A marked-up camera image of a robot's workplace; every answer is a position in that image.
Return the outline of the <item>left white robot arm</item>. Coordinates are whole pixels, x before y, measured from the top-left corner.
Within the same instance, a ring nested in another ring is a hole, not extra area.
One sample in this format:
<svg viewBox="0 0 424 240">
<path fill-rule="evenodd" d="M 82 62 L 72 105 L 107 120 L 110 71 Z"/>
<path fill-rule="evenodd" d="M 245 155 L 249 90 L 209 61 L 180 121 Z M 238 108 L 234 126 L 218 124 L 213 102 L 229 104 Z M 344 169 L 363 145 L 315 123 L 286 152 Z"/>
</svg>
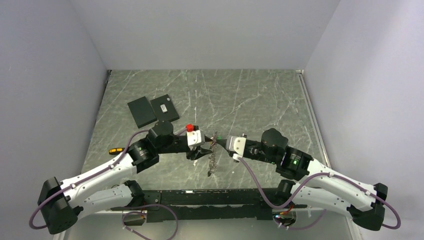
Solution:
<svg viewBox="0 0 424 240">
<path fill-rule="evenodd" d="M 137 136 L 134 133 L 121 153 L 85 173 L 64 180 L 47 179 L 30 217 L 30 228 L 46 228 L 55 235 L 105 209 L 137 210 L 144 203 L 144 193 L 135 180 L 127 180 L 111 189 L 106 186 L 152 167 L 159 162 L 161 154 L 185 153 L 188 160 L 194 161 L 212 153 L 203 148 L 212 138 L 205 136 L 197 125 L 188 124 L 174 133 L 169 121 L 160 121 L 144 133 L 145 137 L 137 141 L 133 140 Z"/>
</svg>

